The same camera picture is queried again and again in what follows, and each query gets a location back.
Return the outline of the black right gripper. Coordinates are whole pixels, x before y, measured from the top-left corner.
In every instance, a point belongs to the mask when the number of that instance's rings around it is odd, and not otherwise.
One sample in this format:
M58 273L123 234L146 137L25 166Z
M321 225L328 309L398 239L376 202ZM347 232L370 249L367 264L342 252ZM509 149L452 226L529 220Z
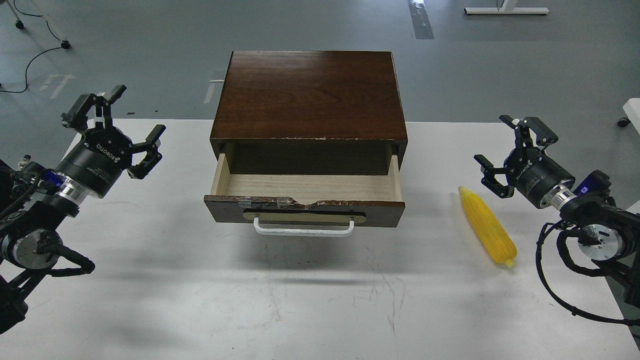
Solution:
M550 207L547 194L558 185L571 189L576 181L546 154L546 148L558 141L558 135L538 117L519 120L500 115L499 119L514 130L515 147L500 168L482 154L473 156L483 174L481 183L501 199L512 198L516 188L536 208ZM505 174L508 184L498 182L497 174Z

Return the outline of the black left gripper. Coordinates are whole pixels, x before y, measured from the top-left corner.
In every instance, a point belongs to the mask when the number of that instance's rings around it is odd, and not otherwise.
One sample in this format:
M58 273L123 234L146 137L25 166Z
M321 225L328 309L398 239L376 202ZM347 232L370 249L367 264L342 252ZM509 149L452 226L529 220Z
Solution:
M162 159L159 148L165 125L157 124L145 141L139 143L133 143L114 126L111 107L126 89L122 84L99 95L82 94L69 112L61 114L62 126L85 133L54 171L89 189L96 198L103 198L125 169L130 178L142 180ZM103 126L89 129L88 113L91 109L95 109L97 117L103 118ZM145 153L144 158L132 165L132 155L139 153Z

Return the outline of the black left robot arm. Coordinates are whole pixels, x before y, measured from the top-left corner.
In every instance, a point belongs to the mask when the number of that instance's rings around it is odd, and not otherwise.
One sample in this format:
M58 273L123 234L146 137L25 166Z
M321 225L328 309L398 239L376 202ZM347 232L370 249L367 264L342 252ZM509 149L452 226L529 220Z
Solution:
M54 169L25 155L17 169L1 164L1 260L21 268L14 279L1 280L1 332L22 322L26 298L46 277L91 274L95 264L64 245L57 233L65 218L74 218L88 197L102 199L123 172L144 179L160 162L156 125L145 141L134 143L114 126L111 107L126 91L82 94L62 125L75 130L80 141Z

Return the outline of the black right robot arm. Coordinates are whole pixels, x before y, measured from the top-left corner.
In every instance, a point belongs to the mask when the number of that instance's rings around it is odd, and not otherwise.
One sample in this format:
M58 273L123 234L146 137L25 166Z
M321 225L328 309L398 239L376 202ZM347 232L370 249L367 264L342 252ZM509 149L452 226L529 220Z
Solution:
M480 164L482 184L499 198L519 192L538 209L553 207L560 221L542 226L535 248L535 268L542 285L558 305L574 316L590 321L638 326L638 319L599 316L567 303L551 289L542 267L543 245L558 231L556 246L566 268L577 274L610 277L624 288L624 302L639 306L639 258L632 265L621 259L639 253L640 221L637 213L617 207L610 195L610 178L599 170L576 186L574 176L546 154L558 135L537 117L517 120L499 116L514 132L514 149L494 166L484 155L474 155Z

